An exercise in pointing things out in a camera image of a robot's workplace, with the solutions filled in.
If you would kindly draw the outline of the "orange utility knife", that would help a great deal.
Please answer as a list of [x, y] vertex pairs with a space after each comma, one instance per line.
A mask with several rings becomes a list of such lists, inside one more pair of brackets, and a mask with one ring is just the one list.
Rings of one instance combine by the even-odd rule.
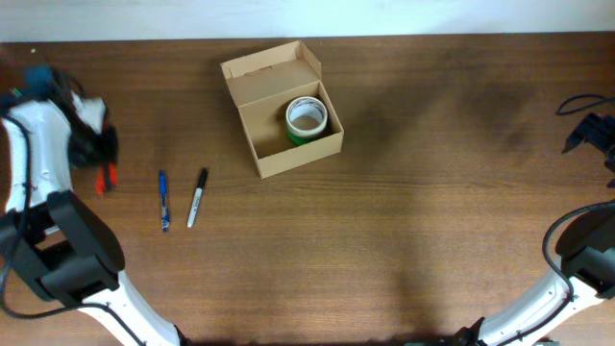
[[96, 191], [100, 196], [112, 191], [117, 184], [116, 166], [113, 162], [104, 163], [96, 180]]

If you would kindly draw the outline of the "blue pen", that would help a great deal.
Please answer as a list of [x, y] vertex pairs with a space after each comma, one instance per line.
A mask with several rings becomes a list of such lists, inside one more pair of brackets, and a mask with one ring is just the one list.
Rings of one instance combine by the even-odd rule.
[[164, 233], [168, 232], [170, 226], [170, 213], [167, 202], [167, 181], [163, 170], [159, 173], [160, 208], [161, 208], [161, 229]]

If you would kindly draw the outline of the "black and white marker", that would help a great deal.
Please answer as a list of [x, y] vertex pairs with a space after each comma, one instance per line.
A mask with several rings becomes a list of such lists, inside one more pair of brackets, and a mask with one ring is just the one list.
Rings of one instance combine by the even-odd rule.
[[196, 221], [198, 209], [200, 206], [203, 192], [205, 190], [208, 175], [209, 175], [209, 170], [206, 167], [202, 168], [199, 174], [199, 179], [198, 179], [195, 191], [194, 191], [192, 203], [190, 206], [190, 210], [189, 210], [189, 214], [188, 214], [188, 218], [186, 222], [186, 225], [188, 228], [192, 228]]

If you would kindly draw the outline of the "brown cardboard box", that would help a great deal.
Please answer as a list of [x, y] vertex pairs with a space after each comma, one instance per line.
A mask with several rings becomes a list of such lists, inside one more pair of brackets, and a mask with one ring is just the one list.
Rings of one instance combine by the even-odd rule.
[[[344, 130], [322, 82], [321, 62], [300, 40], [223, 62], [221, 69], [262, 179], [342, 150]], [[316, 140], [297, 146], [287, 136], [285, 111], [302, 96], [320, 99], [329, 118]]]

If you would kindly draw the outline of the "green tape roll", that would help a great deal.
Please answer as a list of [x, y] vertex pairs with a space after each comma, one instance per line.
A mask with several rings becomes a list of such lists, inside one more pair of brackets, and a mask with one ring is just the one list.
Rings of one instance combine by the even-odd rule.
[[323, 129], [315, 128], [312, 130], [301, 130], [293, 127], [291, 124], [286, 125], [286, 133], [289, 139], [297, 146], [305, 145], [316, 140], [323, 132]]

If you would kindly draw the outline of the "white masking tape roll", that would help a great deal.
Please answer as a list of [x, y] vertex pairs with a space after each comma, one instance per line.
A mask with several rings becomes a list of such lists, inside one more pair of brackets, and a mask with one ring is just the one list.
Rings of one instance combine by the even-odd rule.
[[328, 118], [329, 113], [324, 103], [311, 96], [294, 99], [285, 111], [285, 124], [291, 124], [301, 130], [320, 128], [324, 132]]

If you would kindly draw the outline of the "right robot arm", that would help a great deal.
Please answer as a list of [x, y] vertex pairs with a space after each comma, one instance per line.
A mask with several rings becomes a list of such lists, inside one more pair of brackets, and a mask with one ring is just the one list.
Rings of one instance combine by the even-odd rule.
[[538, 345], [576, 313], [614, 298], [614, 202], [572, 210], [546, 231], [549, 270], [508, 308], [429, 345]]

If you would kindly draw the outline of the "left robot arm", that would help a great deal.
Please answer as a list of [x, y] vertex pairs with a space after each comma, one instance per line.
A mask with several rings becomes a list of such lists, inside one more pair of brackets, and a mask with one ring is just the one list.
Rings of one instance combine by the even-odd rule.
[[115, 184], [118, 139], [105, 101], [49, 65], [26, 69], [24, 79], [24, 87], [1, 98], [11, 169], [1, 283], [15, 273], [39, 299], [60, 307], [19, 312], [3, 304], [1, 310], [20, 320], [76, 310], [124, 345], [188, 344], [135, 289], [117, 237], [73, 190], [74, 168], [99, 168], [101, 193]]

